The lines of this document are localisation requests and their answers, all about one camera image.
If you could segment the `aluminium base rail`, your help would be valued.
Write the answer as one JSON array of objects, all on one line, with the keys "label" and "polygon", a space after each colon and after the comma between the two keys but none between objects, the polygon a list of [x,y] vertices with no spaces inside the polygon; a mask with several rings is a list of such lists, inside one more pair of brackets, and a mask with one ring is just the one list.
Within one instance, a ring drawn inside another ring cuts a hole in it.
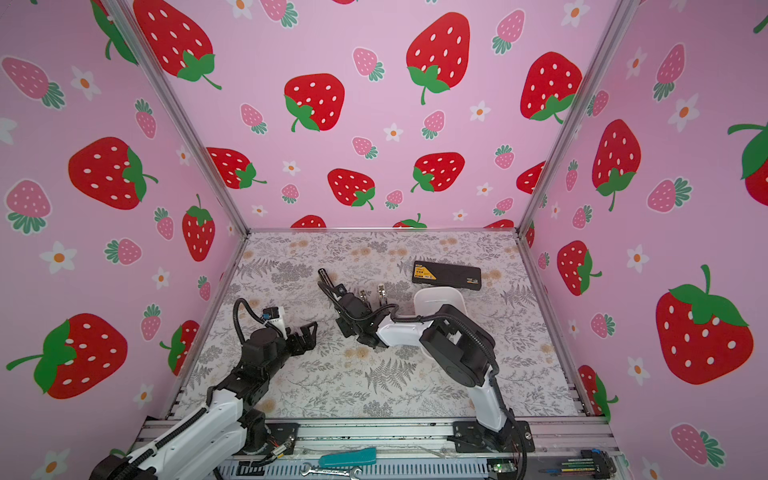
[{"label": "aluminium base rail", "polygon": [[514,446],[495,451],[480,443],[479,426],[467,419],[269,419],[268,429],[290,446],[281,458],[260,466],[263,453],[237,453],[205,463],[194,462],[181,476],[225,479],[297,479],[304,463],[349,456],[363,479],[487,479],[514,477],[526,460],[529,479],[550,479],[553,470],[584,453],[604,453],[614,479],[630,479],[625,456],[608,424],[598,417],[526,417],[523,436]]}]

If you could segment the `black stapler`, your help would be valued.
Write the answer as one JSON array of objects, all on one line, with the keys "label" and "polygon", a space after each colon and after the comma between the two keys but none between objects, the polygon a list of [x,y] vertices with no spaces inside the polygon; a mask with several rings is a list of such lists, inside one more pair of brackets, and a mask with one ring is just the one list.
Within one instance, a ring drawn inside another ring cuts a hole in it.
[{"label": "black stapler", "polygon": [[332,282],[328,272],[324,268],[320,268],[318,270],[318,275],[320,278],[318,282],[320,290],[332,302],[334,306],[338,306],[341,294],[339,293],[335,284]]}]

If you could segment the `silver wrench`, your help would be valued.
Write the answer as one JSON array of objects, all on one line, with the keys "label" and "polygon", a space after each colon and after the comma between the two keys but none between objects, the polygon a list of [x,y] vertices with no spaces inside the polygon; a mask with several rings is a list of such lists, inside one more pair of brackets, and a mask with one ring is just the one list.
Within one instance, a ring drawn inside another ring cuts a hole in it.
[{"label": "silver wrench", "polygon": [[303,463],[300,467],[300,475],[303,477],[309,475],[326,475],[350,480],[359,480],[361,474],[362,468],[357,466],[352,468],[323,468],[310,463]]}]

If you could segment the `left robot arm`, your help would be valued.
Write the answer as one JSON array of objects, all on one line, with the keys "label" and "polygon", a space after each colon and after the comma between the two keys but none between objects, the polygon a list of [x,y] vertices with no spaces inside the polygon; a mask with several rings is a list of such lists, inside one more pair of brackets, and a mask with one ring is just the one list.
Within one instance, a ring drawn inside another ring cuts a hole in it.
[{"label": "left robot arm", "polygon": [[208,388],[192,414],[125,456],[110,454],[93,469],[92,479],[220,478],[219,465],[235,454],[261,456],[255,463],[260,468],[293,452],[298,425],[280,424],[272,431],[257,404],[289,358],[315,348],[318,324],[295,332],[284,324],[282,308],[259,316],[242,298],[235,301],[233,321],[241,355],[231,372]]}]

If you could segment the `teal handled tool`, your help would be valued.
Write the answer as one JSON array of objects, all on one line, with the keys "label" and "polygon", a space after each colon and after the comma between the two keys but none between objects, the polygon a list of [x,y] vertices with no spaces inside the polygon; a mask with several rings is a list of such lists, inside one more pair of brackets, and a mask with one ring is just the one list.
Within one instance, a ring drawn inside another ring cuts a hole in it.
[{"label": "teal handled tool", "polygon": [[367,447],[340,453],[326,454],[319,458],[318,466],[323,468],[352,468],[373,465],[377,461],[377,449]]}]

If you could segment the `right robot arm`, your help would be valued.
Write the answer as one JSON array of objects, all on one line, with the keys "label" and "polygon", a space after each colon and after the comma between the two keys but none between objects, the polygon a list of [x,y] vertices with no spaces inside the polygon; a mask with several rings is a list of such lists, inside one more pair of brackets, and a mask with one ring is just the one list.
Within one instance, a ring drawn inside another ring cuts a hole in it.
[{"label": "right robot arm", "polygon": [[497,376],[496,342],[469,318],[461,292],[430,287],[416,292],[414,314],[400,316],[396,304],[370,303],[328,280],[318,283],[338,314],[344,337],[371,348],[418,347],[454,382],[465,387],[474,405],[473,421],[457,421],[447,440],[460,453],[535,451],[531,433],[503,399]]}]

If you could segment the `black staple box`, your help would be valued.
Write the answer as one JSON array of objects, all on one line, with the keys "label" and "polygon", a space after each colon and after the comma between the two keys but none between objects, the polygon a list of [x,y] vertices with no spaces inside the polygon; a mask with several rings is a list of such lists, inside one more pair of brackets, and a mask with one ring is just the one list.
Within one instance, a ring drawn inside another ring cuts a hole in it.
[{"label": "black staple box", "polygon": [[445,286],[479,291],[482,272],[479,267],[415,260],[411,275],[414,284]]}]

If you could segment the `white plastic tray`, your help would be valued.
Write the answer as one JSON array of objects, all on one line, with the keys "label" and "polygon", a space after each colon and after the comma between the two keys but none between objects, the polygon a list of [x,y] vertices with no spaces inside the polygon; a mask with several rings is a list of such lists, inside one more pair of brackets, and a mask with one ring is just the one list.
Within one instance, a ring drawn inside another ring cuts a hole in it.
[{"label": "white plastic tray", "polygon": [[467,316],[467,307],[462,293],[452,287],[420,289],[413,297],[413,305],[415,320],[422,323],[456,317],[458,312]]}]

